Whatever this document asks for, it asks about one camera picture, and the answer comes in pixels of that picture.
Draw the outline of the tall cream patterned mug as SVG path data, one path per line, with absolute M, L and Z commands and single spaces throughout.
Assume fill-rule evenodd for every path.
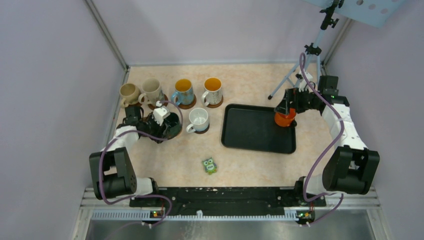
M 142 93 L 138 97 L 140 104 L 156 106 L 158 101 L 165 100 L 161 83 L 156 78 L 149 78 L 141 84 Z

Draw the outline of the dark green mug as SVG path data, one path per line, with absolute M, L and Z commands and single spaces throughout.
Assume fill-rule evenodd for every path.
M 182 131 L 182 124 L 180 122 L 179 116 L 171 112 L 164 120 L 163 120 L 163 133 L 162 136 L 164 139 L 172 139 L 180 134 Z

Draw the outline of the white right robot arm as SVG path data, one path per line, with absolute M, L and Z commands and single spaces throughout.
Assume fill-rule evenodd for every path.
M 321 76 L 318 85 L 307 85 L 303 80 L 300 87 L 287 88 L 274 109 L 274 121 L 281 127 L 289 126 L 296 114 L 317 110 L 332 137 L 308 175 L 298 180 L 302 187 L 293 192 L 293 200 L 299 206 L 335 193 L 367 194 L 380 162 L 379 153 L 359 137 L 350 103 L 339 95 L 338 80 L 331 75 Z

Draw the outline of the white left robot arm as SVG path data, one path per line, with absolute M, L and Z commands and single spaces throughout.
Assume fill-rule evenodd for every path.
M 128 106 L 125 117 L 116 127 L 106 147 L 89 156 L 94 193 L 97 199 L 111 205 L 112 198 L 141 196 L 149 207 L 160 202 L 157 184 L 151 177 L 137 177 L 129 150 L 143 137 L 162 143 L 172 138 L 173 130 L 180 130 L 180 118 L 166 107 L 167 101 L 157 101 L 147 116 L 138 106 Z

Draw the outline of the beige round mug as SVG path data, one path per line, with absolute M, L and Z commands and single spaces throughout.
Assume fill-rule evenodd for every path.
M 122 109 L 131 106 L 141 106 L 142 104 L 139 102 L 139 96 L 141 95 L 141 90 L 138 86 L 133 83 L 123 84 L 119 89 L 119 94 L 121 96 L 120 107 Z

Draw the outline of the black serving tray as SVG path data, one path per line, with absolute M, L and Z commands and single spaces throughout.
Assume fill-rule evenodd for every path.
M 275 123 L 273 107 L 231 103 L 225 107 L 221 143 L 227 148 L 292 154 L 296 151 L 296 125 Z

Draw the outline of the black mug orange inside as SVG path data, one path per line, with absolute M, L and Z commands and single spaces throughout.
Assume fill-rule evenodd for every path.
M 280 127 L 289 127 L 291 123 L 295 120 L 297 113 L 294 108 L 289 109 L 289 114 L 282 114 L 276 112 L 274 115 L 275 123 Z

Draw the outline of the white mug yellow inside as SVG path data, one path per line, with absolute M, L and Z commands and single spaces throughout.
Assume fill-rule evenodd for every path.
M 204 93 L 201 96 L 202 104 L 207 107 L 209 104 L 217 104 L 223 97 L 222 82 L 215 77 L 211 77 L 205 80 Z

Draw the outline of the blue mug yellow inside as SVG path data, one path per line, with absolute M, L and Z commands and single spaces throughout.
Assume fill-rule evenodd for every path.
M 188 106 L 195 100 L 193 85 L 188 79 L 180 79 L 175 83 L 175 92 L 171 95 L 171 101 L 178 106 Z

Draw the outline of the plain white mug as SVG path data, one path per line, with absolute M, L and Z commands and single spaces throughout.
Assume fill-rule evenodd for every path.
M 201 107 L 191 110 L 188 119 L 189 125 L 186 127 L 186 132 L 189 134 L 195 131 L 203 131 L 210 125 L 209 114 Z

